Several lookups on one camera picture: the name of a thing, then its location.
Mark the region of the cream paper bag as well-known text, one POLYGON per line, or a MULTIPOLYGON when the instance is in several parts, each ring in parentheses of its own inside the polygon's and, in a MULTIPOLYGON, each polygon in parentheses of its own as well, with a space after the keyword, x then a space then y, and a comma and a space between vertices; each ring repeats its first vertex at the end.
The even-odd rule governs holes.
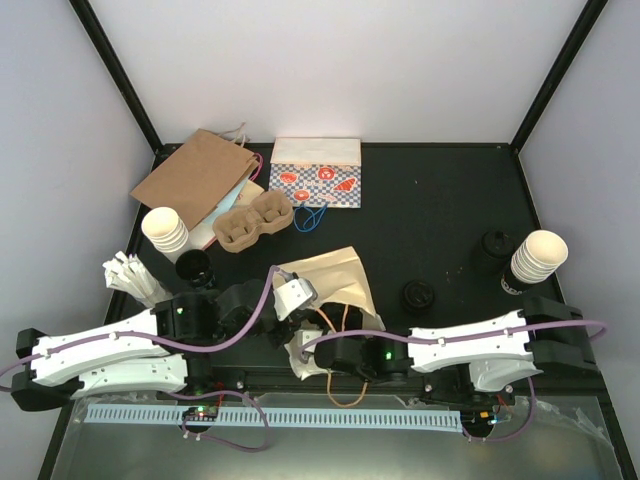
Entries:
MULTIPOLYGON (((377 313, 366 272, 354 247, 344 247, 328 253, 296 260, 279 266, 281 271, 297 274, 308 281, 317 297, 303 311, 320 317, 321 324, 332 332, 347 329, 348 314, 360 313, 366 330, 384 331, 382 318, 377 313)), ((321 368, 314 360, 303 363, 298 354, 302 348, 301 334, 296 333, 285 344, 289 364, 296 377, 305 380, 312 376, 326 377, 326 394, 338 408, 354 408, 365 398, 368 387, 364 385, 358 398, 349 403, 337 401, 331 392, 334 369, 321 368)))

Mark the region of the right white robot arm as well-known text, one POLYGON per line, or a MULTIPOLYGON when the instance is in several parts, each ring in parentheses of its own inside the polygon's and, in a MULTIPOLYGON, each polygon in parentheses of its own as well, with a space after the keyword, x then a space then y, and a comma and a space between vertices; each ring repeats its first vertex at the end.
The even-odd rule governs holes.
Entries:
POLYGON ((299 356, 367 382, 468 366, 455 377, 454 388, 461 400, 476 403, 540 373, 573 376, 595 370, 591 343, 606 331, 605 323, 585 319, 574 307, 532 297, 501 316, 454 327, 412 327, 405 335, 328 332, 303 343, 299 356))

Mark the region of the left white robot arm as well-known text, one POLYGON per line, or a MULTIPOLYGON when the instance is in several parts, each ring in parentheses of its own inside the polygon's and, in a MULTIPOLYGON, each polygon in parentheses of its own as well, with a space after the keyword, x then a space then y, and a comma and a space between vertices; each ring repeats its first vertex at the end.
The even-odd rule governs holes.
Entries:
POLYGON ((245 336, 285 332, 289 316, 317 297, 302 278, 186 292, 100 328, 63 336, 18 334, 8 387, 21 410, 60 408, 86 396, 159 391, 207 397, 222 383, 211 356, 245 336))

